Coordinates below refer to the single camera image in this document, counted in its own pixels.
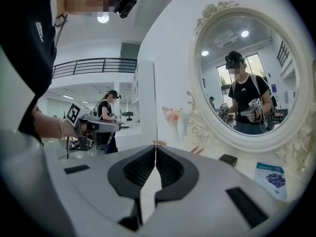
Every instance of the white cabinet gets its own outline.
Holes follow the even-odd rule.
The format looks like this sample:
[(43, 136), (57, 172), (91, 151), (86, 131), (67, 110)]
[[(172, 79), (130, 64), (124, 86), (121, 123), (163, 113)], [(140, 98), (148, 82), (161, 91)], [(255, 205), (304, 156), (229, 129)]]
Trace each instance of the white cabinet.
[(140, 120), (144, 145), (157, 139), (154, 63), (139, 60), (133, 78), (134, 118)]

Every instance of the ceiling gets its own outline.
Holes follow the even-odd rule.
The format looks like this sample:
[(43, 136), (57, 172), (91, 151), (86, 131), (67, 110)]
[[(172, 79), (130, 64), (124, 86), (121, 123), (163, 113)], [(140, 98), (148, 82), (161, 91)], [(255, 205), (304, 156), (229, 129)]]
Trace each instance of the ceiling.
[[(241, 33), (245, 30), (249, 31), (249, 35), (243, 38)], [(220, 57), (225, 57), (231, 51), (240, 50), (271, 38), (269, 27), (246, 17), (229, 18), (208, 29), (207, 32), (209, 34), (205, 37), (202, 50), (208, 51), (209, 54), (202, 56), (202, 66)]]
[(142, 42), (155, 20), (172, 0), (137, 0), (129, 16), (121, 19), (113, 12), (109, 21), (101, 24), (96, 15), (69, 15), (58, 46), (86, 40), (115, 39)]
[[(114, 89), (113, 82), (76, 84), (67, 87), (49, 89), (45, 96), (65, 102), (85, 101), (88, 103), (97, 103), (104, 97), (106, 92), (111, 89)], [(120, 83), (119, 94), (122, 97), (120, 99), (121, 103), (126, 103), (126, 100), (129, 103), (132, 102), (132, 83)], [(63, 97), (63, 95), (73, 97), (74, 100)]]

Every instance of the woman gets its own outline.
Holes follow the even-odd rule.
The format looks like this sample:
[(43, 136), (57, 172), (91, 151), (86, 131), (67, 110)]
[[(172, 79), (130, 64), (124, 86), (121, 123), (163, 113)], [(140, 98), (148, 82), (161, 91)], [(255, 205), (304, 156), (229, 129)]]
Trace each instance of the woman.
[[(65, 119), (51, 118), (37, 112), (38, 99), (44, 95), (52, 81), (53, 63), (56, 57), (54, 45), (55, 20), (65, 13), (85, 14), (87, 12), (109, 11), (119, 0), (12, 0), (10, 9), (4, 10), (2, 16), (8, 24), (3, 24), (0, 39), (0, 54), (6, 60), (6, 70), (13, 71), (10, 81), (15, 81), (11, 94), (21, 95), (28, 92), (26, 104), (19, 101), (22, 120), (19, 130), (41, 138), (77, 137), (72, 125)], [(16, 27), (16, 15), (19, 20)], [(82, 134), (86, 126), (81, 127)]]
[[(237, 112), (235, 130), (250, 135), (265, 133), (264, 116), (270, 112), (272, 106), (269, 86), (262, 77), (246, 72), (245, 58), (240, 53), (232, 51), (225, 60), (226, 69), (235, 76), (228, 95), (233, 100), (229, 113)], [(261, 100), (263, 106), (261, 110), (252, 113), (250, 121), (248, 117), (242, 116), (241, 112), (247, 110), (249, 103), (256, 98)]]
[[(117, 99), (121, 98), (115, 90), (110, 90), (103, 98), (98, 106), (98, 116), (100, 120), (116, 122), (114, 113), (112, 113), (111, 103), (116, 103)], [(111, 154), (118, 151), (115, 142), (115, 134), (113, 133), (103, 133), (98, 134), (98, 139), (102, 141), (104, 145), (104, 153)]]

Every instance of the balcony railing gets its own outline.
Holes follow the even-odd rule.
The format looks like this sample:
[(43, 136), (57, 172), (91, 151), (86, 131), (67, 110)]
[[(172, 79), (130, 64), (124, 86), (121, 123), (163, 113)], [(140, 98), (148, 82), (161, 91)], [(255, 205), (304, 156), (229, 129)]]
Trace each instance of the balcony railing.
[(65, 62), (53, 66), (53, 79), (88, 73), (135, 73), (137, 60), (122, 58), (92, 58)]

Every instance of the dark pants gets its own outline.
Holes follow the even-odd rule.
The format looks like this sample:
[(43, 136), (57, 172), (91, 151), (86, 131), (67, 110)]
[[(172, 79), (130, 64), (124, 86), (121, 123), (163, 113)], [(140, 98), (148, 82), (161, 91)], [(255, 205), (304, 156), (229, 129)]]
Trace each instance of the dark pants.
[(263, 134), (266, 131), (266, 126), (264, 124), (246, 124), (237, 122), (235, 126), (235, 130), (241, 133), (250, 134), (250, 135), (257, 135)]
[(116, 144), (114, 136), (110, 143), (104, 145), (104, 154), (106, 155), (118, 152), (118, 148), (117, 148), (117, 144)]

